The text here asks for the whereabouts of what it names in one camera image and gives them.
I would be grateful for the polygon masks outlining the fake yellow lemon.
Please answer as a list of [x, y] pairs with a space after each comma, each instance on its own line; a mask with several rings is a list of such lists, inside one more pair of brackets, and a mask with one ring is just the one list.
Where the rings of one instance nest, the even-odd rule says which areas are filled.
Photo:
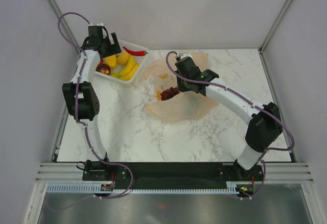
[[104, 60], [111, 69], [116, 69], [118, 67], [117, 55], [106, 57]]

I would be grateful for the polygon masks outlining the fake orange pineapple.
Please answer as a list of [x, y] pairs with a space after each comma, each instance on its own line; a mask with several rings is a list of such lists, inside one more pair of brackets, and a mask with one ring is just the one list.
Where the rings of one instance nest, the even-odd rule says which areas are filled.
[[156, 91], [156, 97], [157, 97], [157, 99], [160, 101], [161, 100], [161, 97], [162, 97], [162, 91], [160, 91], [160, 90], [157, 90]]

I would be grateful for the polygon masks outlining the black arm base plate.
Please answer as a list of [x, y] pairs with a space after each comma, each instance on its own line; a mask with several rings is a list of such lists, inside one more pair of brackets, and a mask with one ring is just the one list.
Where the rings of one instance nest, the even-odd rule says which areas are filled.
[[219, 162], [123, 162], [103, 164], [86, 161], [84, 181], [110, 181], [118, 189], [220, 189], [227, 182], [258, 182], [263, 168], [249, 171], [235, 168], [232, 163]]

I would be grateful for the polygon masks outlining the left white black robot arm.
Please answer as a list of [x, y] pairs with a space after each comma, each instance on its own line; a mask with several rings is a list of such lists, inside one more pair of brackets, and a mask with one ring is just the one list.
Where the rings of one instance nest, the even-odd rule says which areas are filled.
[[87, 153], [101, 162], [94, 168], [94, 174], [100, 180], [109, 179], [112, 168], [109, 166], [111, 163], [99, 132], [100, 101], [92, 86], [92, 81], [100, 60], [111, 54], [117, 54], [121, 50], [116, 34], [111, 35], [113, 43], [110, 42], [109, 34], [104, 26], [88, 26], [88, 36], [80, 47], [77, 70], [71, 81], [62, 85], [68, 113], [81, 128]]

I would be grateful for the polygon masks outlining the peach banana-print plastic bag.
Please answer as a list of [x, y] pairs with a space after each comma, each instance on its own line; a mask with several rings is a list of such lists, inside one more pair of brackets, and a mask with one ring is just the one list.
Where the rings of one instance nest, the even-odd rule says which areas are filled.
[[155, 101], [146, 105], [144, 110], [148, 114], [163, 119], [166, 122], [182, 120], [197, 120], [208, 114], [219, 103], [192, 91], [180, 92], [166, 101], [159, 101], [156, 91], [164, 91], [170, 87], [177, 87], [177, 78], [169, 70], [166, 59], [156, 59], [144, 71], [144, 79], [152, 77], [154, 80]]

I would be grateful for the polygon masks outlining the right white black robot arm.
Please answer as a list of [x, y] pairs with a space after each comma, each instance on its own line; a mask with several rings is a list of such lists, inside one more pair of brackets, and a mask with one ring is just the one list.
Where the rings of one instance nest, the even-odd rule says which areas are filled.
[[254, 100], [232, 91], [218, 74], [206, 69], [201, 71], [191, 54], [176, 56], [177, 84], [180, 92], [192, 91], [214, 99], [227, 107], [248, 125], [246, 146], [234, 163], [233, 173], [239, 180], [252, 175], [252, 168], [264, 151], [283, 132], [279, 108], [276, 104], [256, 104]]

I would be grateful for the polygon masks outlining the fake dark red grapes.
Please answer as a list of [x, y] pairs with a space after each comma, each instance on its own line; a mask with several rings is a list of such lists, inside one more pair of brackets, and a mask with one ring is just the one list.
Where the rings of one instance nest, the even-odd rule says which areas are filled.
[[164, 90], [161, 94], [160, 94], [160, 100], [161, 101], [166, 101], [168, 99], [173, 98], [174, 96], [179, 94], [179, 89], [178, 87], [170, 87], [166, 90]]

